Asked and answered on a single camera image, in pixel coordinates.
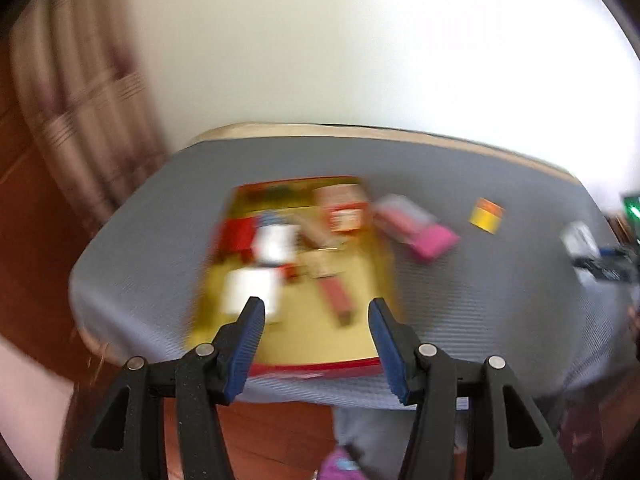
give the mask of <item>small box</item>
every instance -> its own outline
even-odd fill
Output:
[[[368,201],[358,184],[319,187],[314,191],[314,197],[331,231],[346,233],[362,227]]]
[[[277,268],[243,267],[232,270],[225,277],[222,288],[222,311],[238,316],[247,300],[255,296],[264,302],[267,322],[276,319],[280,303],[282,273]]]
[[[263,211],[258,215],[258,227],[265,227],[267,225],[284,224],[284,218],[274,210]]]
[[[460,237],[444,225],[433,224],[425,227],[411,243],[410,247],[423,260],[432,262],[441,254],[446,253]]]
[[[260,227],[252,244],[255,260],[261,265],[273,267],[294,262],[299,230],[300,227],[294,224]]]
[[[356,309],[353,300],[344,288],[343,280],[335,275],[317,278],[316,283],[322,290],[338,322],[343,326],[350,324]]]
[[[254,259],[252,245],[257,227],[254,216],[227,219],[220,233],[218,254],[239,253],[244,263],[251,262]]]
[[[500,227],[503,213],[504,209],[500,206],[481,198],[471,212],[469,222],[493,235]]]
[[[289,215],[289,220],[300,226],[300,233],[306,244],[313,249],[339,249],[344,237],[335,235],[313,215],[302,212]]]
[[[375,224],[393,239],[409,243],[427,226],[435,224],[435,216],[415,205],[404,195],[389,194],[373,205]]]

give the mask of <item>person's leg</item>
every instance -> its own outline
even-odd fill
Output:
[[[369,480],[396,480],[415,412],[334,408],[334,436]]]

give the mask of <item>table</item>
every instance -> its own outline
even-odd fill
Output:
[[[92,240],[70,278],[82,329],[124,361],[184,353],[212,229],[233,188],[354,174],[375,199],[405,194],[462,240],[430,266],[394,244],[396,287],[408,322],[450,355],[500,354],[533,396],[630,367],[628,290],[583,286],[559,234],[576,219],[615,243],[581,184],[540,162],[460,140],[373,128],[242,124],[178,152]],[[495,235],[469,224],[478,198],[505,209]],[[338,380],[250,378],[242,399],[401,408],[383,376]]]

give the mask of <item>pink box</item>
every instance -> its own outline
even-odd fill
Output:
[[[373,210],[375,224],[403,244],[409,243],[425,227],[437,222],[435,216],[404,195],[386,195],[374,204]]]
[[[460,237],[451,229],[432,224],[420,231],[409,245],[418,256],[430,262],[447,252],[458,240]]]

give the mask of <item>red block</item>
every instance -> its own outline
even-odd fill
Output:
[[[251,245],[257,229],[258,222],[254,216],[248,218],[230,218],[226,220],[222,229],[220,229],[220,240],[218,241],[219,256],[240,253],[244,263],[251,262],[254,259]]]

